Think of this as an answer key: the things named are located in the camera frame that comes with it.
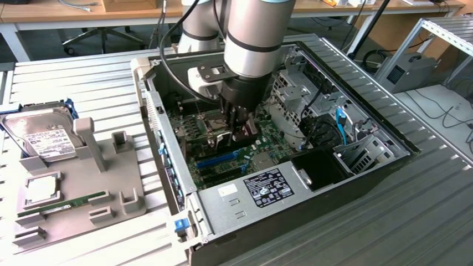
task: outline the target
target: wooden desk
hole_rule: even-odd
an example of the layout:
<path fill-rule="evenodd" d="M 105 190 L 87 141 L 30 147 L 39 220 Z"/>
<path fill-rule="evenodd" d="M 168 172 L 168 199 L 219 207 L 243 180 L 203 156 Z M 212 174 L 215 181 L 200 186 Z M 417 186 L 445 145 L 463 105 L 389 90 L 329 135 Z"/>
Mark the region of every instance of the wooden desk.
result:
<path fill-rule="evenodd" d="M 75 0 L 75 3 L 89 3 L 91 0 Z M 361 14 L 368 18 L 360 26 L 357 38 L 353 41 L 353 47 L 367 30 L 371 18 L 380 8 L 383 0 L 377 0 L 375 5 L 367 5 Z M 451 14 L 464 6 L 457 0 L 448 1 L 451 5 Z M 18 34 L 20 30 L 34 29 L 63 29 L 63 28 L 92 28 L 113 27 L 121 25 L 156 24 L 160 16 L 160 8 L 143 11 L 105 12 L 103 6 L 91 7 L 92 12 L 69 8 L 60 4 L 58 0 L 32 0 L 30 4 L 15 6 L 6 5 L 2 13 L 3 24 L 0 32 L 8 42 L 19 62 L 30 61 L 31 57 L 22 45 L 22 38 Z M 165 23 L 175 23 L 181 17 L 180 0 L 169 0 L 167 8 Z M 360 7 L 344 6 L 332 7 L 317 0 L 297 0 L 293 17 L 329 17 L 329 16 L 356 16 Z M 391 0 L 384 14 L 408 14 L 408 13 L 437 13 L 437 6 L 415 7 L 403 2 L 403 0 Z"/>
<path fill-rule="evenodd" d="M 4 6 L 6 6 L 6 4 L 2 3 L 2 4 L 0 4 L 0 23 L 3 22 L 3 21 L 2 21 L 2 12 L 3 12 L 3 7 L 4 7 Z"/>

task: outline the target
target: hard disk drive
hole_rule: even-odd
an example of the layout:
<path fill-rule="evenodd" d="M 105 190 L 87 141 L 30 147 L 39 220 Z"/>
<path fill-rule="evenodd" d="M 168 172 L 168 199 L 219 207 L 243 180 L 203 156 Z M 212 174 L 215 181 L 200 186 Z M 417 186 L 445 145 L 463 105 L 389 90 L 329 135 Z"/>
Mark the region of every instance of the hard disk drive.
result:
<path fill-rule="evenodd" d="M 27 157 L 54 162 L 76 156 L 84 140 L 73 133 L 73 105 L 63 101 L 20 106 L 0 112 L 0 127 Z"/>

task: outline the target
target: black sticker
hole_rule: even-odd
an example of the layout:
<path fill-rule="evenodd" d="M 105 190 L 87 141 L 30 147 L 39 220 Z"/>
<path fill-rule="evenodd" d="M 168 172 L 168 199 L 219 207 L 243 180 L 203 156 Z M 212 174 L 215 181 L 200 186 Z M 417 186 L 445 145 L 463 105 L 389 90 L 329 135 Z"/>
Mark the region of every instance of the black sticker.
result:
<path fill-rule="evenodd" d="M 267 207 L 295 194 L 277 168 L 244 181 L 253 201 L 260 208 Z"/>

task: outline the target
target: chair wheel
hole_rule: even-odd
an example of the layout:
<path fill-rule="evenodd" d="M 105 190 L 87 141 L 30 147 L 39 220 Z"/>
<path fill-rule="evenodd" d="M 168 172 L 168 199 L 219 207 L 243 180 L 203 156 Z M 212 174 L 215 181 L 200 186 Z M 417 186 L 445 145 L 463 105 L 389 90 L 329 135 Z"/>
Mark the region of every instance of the chair wheel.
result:
<path fill-rule="evenodd" d="M 73 55 L 76 53 L 76 51 L 73 50 L 73 48 L 71 47 L 64 47 L 64 52 L 68 54 L 68 55 Z"/>

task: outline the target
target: metal roller table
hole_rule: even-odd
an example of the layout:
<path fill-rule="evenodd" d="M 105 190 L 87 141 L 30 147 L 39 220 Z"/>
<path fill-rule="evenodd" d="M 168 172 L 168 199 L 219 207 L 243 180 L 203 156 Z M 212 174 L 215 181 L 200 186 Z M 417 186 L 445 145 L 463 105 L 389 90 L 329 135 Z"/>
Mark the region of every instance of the metal roller table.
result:
<path fill-rule="evenodd" d="M 328 41 L 297 35 L 421 149 L 363 198 L 231 260 L 227 265 L 468 264 L 473 237 L 473 170 L 448 142 Z M 6 265 L 187 265 L 172 248 L 168 207 L 139 116 L 129 61 L 156 50 L 18 63 L 0 75 L 3 103 L 75 98 L 96 121 L 96 139 L 125 130 L 137 143 L 147 214 L 92 233 L 12 255 L 10 227 L 20 150 L 0 138 L 0 262 Z"/>

